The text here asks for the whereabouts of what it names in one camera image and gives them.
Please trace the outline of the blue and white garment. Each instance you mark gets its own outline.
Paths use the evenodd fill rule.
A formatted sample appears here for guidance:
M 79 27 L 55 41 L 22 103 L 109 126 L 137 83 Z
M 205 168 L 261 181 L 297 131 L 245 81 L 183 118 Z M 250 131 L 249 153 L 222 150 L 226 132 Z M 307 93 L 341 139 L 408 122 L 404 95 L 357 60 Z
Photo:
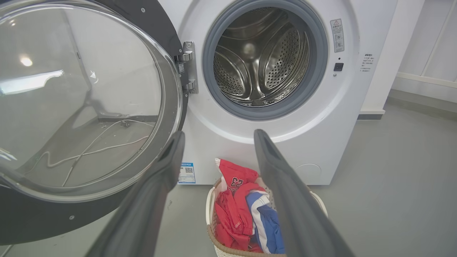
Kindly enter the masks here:
M 266 254 L 285 254 L 279 218 L 276 210 L 269 206 L 269 194 L 252 190 L 246 202 L 255 226 L 255 236 L 261 250 Z

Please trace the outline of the metal door hinge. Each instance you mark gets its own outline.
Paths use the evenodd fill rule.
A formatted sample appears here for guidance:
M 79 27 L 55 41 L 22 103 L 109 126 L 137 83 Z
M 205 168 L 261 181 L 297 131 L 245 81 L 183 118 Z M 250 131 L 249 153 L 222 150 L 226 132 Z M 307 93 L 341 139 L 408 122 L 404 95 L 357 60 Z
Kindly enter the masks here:
M 190 94 L 197 94 L 199 92 L 199 83 L 197 81 L 196 73 L 196 52 L 195 43 L 193 41 L 183 42 L 182 48 L 179 49 L 179 54 L 174 57 L 177 64 L 185 64 L 185 72 L 180 74 L 182 87 Z

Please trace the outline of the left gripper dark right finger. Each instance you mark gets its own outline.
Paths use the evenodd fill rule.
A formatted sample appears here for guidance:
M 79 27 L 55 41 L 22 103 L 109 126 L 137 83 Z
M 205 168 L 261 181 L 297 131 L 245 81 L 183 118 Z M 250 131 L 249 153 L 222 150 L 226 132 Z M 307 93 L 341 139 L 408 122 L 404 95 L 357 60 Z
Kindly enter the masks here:
M 253 134 L 261 178 L 273 192 L 287 257 L 355 257 L 264 130 Z

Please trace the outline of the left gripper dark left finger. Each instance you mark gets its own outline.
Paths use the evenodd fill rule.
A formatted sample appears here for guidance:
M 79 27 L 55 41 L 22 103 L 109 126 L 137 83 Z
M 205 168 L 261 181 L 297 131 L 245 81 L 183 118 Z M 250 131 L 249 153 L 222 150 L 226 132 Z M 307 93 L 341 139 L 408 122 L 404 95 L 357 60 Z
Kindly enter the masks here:
M 177 185 L 185 133 L 171 135 L 85 257 L 154 257 L 168 193 Z

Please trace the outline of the white woven-rim laundry basket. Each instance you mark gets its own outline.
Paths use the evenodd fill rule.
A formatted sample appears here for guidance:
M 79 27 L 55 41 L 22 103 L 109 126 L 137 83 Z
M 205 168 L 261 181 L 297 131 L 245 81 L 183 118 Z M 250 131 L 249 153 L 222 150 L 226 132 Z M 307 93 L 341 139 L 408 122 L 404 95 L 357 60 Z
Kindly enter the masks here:
M 276 209 L 272 190 L 270 190 L 268 188 L 268 186 L 263 182 L 261 177 L 256 179 L 256 183 L 258 183 L 259 186 L 263 187 L 266 190 L 266 192 L 268 192 L 269 201 L 270 201 L 268 203 L 268 205 L 270 207 L 272 207 L 273 209 Z M 321 198 L 317 194 L 312 192 L 307 185 L 305 185 L 305 187 L 310 192 L 310 194 L 314 197 L 315 201 L 318 203 L 321 210 L 328 218 L 328 212 L 327 212 L 326 206 L 323 203 L 323 201 L 321 200 Z M 247 252 L 247 251 L 236 250 L 236 249 L 225 247 L 223 244 L 221 244 L 217 240 L 215 235 L 216 235 L 216 221 L 217 221 L 218 216 L 215 212 L 214 205 L 215 205 L 216 198 L 222 189 L 223 189 L 222 179 L 219 179 L 214 184 L 214 186 L 210 189 L 209 193 L 207 194 L 206 211 L 205 211 L 205 215 L 206 215 L 205 219 L 206 219 L 206 223 L 207 223 L 208 236 L 209 236 L 209 239 L 211 240 L 212 244 L 214 245 L 217 257 L 287 257 L 287 255 L 284 255 L 284 254 L 266 254 L 266 253 Z

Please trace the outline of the red number 23 jersey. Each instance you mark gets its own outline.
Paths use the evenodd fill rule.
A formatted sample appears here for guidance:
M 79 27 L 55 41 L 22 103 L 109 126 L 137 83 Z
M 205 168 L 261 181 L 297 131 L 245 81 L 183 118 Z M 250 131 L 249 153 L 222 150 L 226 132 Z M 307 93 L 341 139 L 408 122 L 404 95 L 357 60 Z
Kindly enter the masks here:
M 254 191 L 264 192 L 258 185 L 255 170 L 224 159 L 215 159 L 221 177 L 221 191 L 215 200 L 216 239 L 228 248 L 249 251 L 255 233 L 253 217 L 246 197 Z

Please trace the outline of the small printed text sticker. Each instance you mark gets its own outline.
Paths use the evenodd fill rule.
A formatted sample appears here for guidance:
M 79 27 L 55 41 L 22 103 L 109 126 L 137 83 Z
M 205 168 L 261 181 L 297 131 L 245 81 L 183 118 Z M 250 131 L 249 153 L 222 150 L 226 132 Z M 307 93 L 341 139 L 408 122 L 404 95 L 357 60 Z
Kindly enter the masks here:
M 360 71 L 370 72 L 375 62 L 375 56 L 373 54 L 365 53 L 361 62 Z

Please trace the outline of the black round glass door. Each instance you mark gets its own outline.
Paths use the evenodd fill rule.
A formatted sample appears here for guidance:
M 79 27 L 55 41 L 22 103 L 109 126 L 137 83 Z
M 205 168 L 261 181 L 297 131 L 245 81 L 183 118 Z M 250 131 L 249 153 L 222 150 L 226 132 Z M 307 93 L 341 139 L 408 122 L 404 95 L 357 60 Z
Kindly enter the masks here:
M 0 245 L 119 207 L 182 128 L 179 49 L 158 0 L 0 0 Z

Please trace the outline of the steel perforated drum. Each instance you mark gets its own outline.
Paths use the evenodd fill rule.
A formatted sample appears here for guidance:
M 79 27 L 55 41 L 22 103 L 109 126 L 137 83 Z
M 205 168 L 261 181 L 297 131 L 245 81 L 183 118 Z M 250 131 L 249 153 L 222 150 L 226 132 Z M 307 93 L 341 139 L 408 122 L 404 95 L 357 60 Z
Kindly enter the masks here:
M 228 99 L 265 107 L 287 98 L 310 60 L 307 33 L 275 7 L 250 10 L 222 33 L 214 54 L 216 83 Z

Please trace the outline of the round white filter cover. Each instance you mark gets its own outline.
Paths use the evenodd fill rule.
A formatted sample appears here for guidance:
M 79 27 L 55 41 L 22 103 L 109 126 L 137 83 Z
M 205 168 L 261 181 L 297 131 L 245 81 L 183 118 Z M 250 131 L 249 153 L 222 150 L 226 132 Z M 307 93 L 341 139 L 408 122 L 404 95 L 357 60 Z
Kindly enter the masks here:
M 296 174 L 307 185 L 322 185 L 321 168 L 316 164 L 303 164 L 295 168 Z

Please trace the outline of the white front-load washing machine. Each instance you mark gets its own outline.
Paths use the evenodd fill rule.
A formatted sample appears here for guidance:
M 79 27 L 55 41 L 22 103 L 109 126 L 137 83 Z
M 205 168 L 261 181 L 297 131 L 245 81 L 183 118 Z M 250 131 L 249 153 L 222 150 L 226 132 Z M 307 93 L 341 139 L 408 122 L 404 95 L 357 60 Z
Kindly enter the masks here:
M 302 107 L 281 118 L 251 121 L 223 109 L 212 97 L 202 72 L 202 51 L 209 29 L 235 0 L 158 0 L 182 42 L 193 41 L 197 94 L 185 94 L 187 112 L 184 163 L 193 163 L 195 184 L 212 185 L 222 176 L 215 159 L 259 170 L 253 134 L 264 130 L 288 164 L 321 168 L 321 183 L 329 185 L 359 116 L 398 0 L 304 0 L 321 19 L 328 36 L 328 61 L 323 79 Z M 334 52 L 330 21 L 341 19 L 345 50 Z M 361 72 L 365 53 L 373 54 L 370 72 Z M 335 63 L 344 63 L 341 72 Z

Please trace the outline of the blue energy label sticker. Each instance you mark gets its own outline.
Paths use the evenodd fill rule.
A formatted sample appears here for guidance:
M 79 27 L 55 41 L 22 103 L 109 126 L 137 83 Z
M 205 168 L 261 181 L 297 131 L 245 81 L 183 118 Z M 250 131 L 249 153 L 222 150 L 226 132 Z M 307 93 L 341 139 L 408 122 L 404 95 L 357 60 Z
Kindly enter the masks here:
M 181 163 L 178 184 L 195 184 L 195 171 L 193 163 Z

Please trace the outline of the red triangle warning sticker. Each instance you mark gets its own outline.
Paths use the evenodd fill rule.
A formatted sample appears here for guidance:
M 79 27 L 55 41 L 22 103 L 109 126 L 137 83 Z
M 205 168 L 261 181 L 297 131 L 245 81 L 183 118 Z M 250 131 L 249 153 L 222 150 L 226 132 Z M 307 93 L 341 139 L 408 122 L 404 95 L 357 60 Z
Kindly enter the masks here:
M 344 29 L 341 19 L 335 19 L 330 21 L 330 26 L 333 36 L 333 48 L 334 52 L 343 52 L 345 50 L 344 43 Z

